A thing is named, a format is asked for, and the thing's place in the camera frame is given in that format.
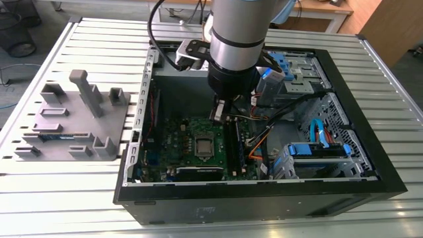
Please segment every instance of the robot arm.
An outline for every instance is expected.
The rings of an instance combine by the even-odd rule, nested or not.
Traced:
[[[214,0],[211,43],[183,42],[177,58],[179,70],[210,63],[209,84],[217,94],[213,120],[221,120],[233,99],[255,88],[261,79],[257,67],[282,72],[263,51],[265,39],[271,21],[285,22],[294,5],[295,0]]]

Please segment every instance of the cpu socket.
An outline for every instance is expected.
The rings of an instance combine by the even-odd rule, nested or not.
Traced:
[[[197,135],[195,136],[195,155],[198,157],[214,156],[214,136],[213,135]]]

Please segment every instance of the aluminum table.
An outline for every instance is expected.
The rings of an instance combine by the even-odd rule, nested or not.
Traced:
[[[267,45],[326,49],[383,144],[409,192],[330,218],[142,226],[114,205],[121,159],[16,162],[46,82],[77,91],[73,69],[99,90],[131,92],[121,149],[131,134],[149,45],[146,22],[85,18],[70,23],[0,132],[0,236],[62,237],[417,237],[423,234],[423,113],[367,41],[351,35],[271,30]],[[159,40],[201,38],[195,25],[157,23]]]

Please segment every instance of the black cable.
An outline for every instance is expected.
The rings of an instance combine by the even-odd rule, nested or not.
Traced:
[[[201,25],[203,25],[203,15],[205,15],[206,3],[207,3],[207,0],[205,0],[205,4],[203,4],[203,0],[201,0],[201,4],[202,4]]]
[[[193,15],[191,15],[191,17],[190,17],[189,20],[187,20],[187,23],[189,23],[189,24],[191,23],[191,21],[193,21],[193,19],[194,19],[194,16],[197,15],[197,12],[198,12],[198,9],[199,9],[199,6],[201,6],[201,2],[202,2],[202,0],[198,1],[197,8],[194,9]]]
[[[171,12],[171,10],[170,10],[169,8],[166,8],[166,10],[167,10],[169,12]],[[174,9],[174,12],[183,12],[183,10],[185,10],[185,9],[181,9],[179,11],[177,11],[177,10]]]
[[[2,85],[4,88],[7,88],[8,86],[11,86],[11,84],[6,84],[3,81],[3,69],[0,68],[0,80],[2,80]]]
[[[295,99],[290,104],[283,106],[278,109],[278,111],[274,113],[274,115],[267,120],[267,124],[263,128],[263,130],[258,133],[255,137],[251,138],[250,143],[253,143],[258,138],[262,138],[266,133],[271,130],[273,126],[275,125],[275,121],[281,119],[286,114],[291,113],[295,110],[295,106],[303,102],[306,102],[310,99],[321,98],[327,94],[327,92],[318,92],[315,94],[307,94]]]
[[[166,0],[159,0],[157,5],[154,6],[153,10],[151,10],[151,14],[150,14],[150,18],[149,18],[149,23],[147,23],[147,32],[149,32],[149,36],[153,42],[153,45],[155,46],[155,48],[158,49],[162,57],[165,58],[165,60],[171,64],[171,66],[178,70],[178,71],[183,71],[183,67],[179,66],[173,60],[171,58],[167,56],[166,52],[163,51],[163,49],[159,47],[158,41],[153,35],[153,29],[151,29],[151,25],[153,25],[153,19],[154,19],[154,15],[157,14],[157,11],[162,5],[162,3]]]
[[[238,106],[234,103],[233,103],[233,107],[237,110],[237,113],[245,116],[242,110],[238,108]]]
[[[282,107],[274,115],[270,117],[267,125],[273,124],[275,120],[278,120],[281,117],[283,117],[286,114],[293,112],[295,110],[295,106],[303,102],[306,102],[310,99],[321,98],[327,94],[327,92],[318,92],[314,94],[306,94],[301,96],[298,99],[295,99],[290,104],[287,104],[285,107]]]
[[[261,145],[261,149],[262,149],[262,163],[266,165],[267,167],[267,173],[265,173],[262,170],[261,173],[261,180],[267,180],[270,179],[270,172],[271,172],[271,161],[270,161],[270,155],[267,153],[267,138],[263,140],[262,145]]]
[[[297,19],[291,25],[291,27],[289,28],[289,30],[291,30],[294,28],[294,26],[299,23],[301,19],[302,19],[302,15],[303,15],[303,4],[302,4],[302,1],[298,0],[298,5],[299,5],[299,11],[297,13]]]

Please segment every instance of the trash bin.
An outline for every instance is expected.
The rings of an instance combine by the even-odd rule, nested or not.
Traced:
[[[42,18],[32,0],[2,0],[2,2],[10,12],[20,15],[26,27],[42,24]]]
[[[0,47],[18,58],[31,55],[36,50],[22,17],[12,12],[0,12]]]

